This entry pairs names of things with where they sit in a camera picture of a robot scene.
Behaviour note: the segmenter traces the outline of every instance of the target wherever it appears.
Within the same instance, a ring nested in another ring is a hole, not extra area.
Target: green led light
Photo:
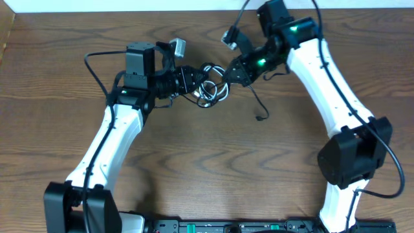
[[[293,31],[293,32],[296,32],[298,30],[298,26],[290,27],[290,30]]]
[[[264,66],[265,65],[265,63],[266,63],[266,59],[262,59],[262,60],[259,60],[258,62],[257,62],[257,64],[259,65],[259,66]]]
[[[271,225],[270,229],[271,230],[279,230],[279,225]]]

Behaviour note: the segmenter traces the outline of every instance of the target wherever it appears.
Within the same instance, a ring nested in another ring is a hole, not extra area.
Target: silver metal part
[[[169,42],[170,44],[175,44],[175,52],[174,56],[177,59],[181,59],[184,57],[184,53],[186,52],[186,41],[180,38],[175,38]]]
[[[231,49],[231,50],[236,50],[237,49],[237,44],[236,43],[230,43],[230,44],[227,44],[226,42],[224,42],[224,39],[225,39],[225,37],[227,36],[227,33],[228,33],[228,31],[226,31],[224,34],[223,34],[223,36],[222,36],[222,38],[221,38],[221,42],[223,42],[225,45],[227,45],[227,47],[229,48],[229,49]]]

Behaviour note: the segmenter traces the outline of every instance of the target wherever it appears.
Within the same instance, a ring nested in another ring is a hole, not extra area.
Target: wood grain
[[[8,35],[13,27],[14,12],[0,0],[0,64],[6,49]]]
[[[312,10],[293,10],[296,17]],[[44,232],[43,192],[80,162],[100,127],[104,98],[83,65],[87,52],[119,50],[131,41],[187,41],[180,63],[226,66],[238,52],[219,39],[237,12],[123,12],[19,14],[0,68],[0,232]],[[359,218],[393,219],[398,232],[414,232],[414,10],[324,10],[330,49],[360,100],[393,124],[392,147],[406,173],[395,200],[364,195]],[[256,15],[240,24],[256,45],[264,42]],[[93,58],[104,84],[124,58]],[[134,141],[115,191],[120,210],[184,219],[279,219],[315,216],[326,181],[316,155],[327,142],[319,112],[292,74],[254,87],[232,88],[229,99],[199,109],[178,99],[154,110]],[[391,159],[369,189],[394,192]]]

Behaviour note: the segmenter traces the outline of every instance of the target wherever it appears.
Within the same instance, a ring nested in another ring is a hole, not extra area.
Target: black end effector
[[[124,86],[115,80],[111,103],[127,104],[141,109],[144,118],[155,107],[155,98],[168,98],[175,94],[193,92],[208,73],[190,66],[175,67],[175,58],[182,58],[185,41],[174,39],[170,43],[134,42],[127,46]],[[162,70],[155,70],[155,51],[162,54]]]
[[[273,71],[278,65],[286,64],[291,48],[297,49],[300,43],[318,35],[318,27],[313,19],[308,17],[294,21],[282,0],[267,1],[257,10],[257,15],[263,34],[267,37],[264,46],[246,52],[239,43],[239,39],[245,35],[234,26],[223,37],[223,42],[230,48],[237,44],[242,52],[227,68],[223,76],[225,82],[250,85],[264,72]]]
[[[369,120],[369,126],[389,144],[393,129],[388,119]],[[384,164],[385,156],[385,148],[365,126],[344,127],[319,152],[318,165],[328,182],[344,189],[356,181],[372,178]]]

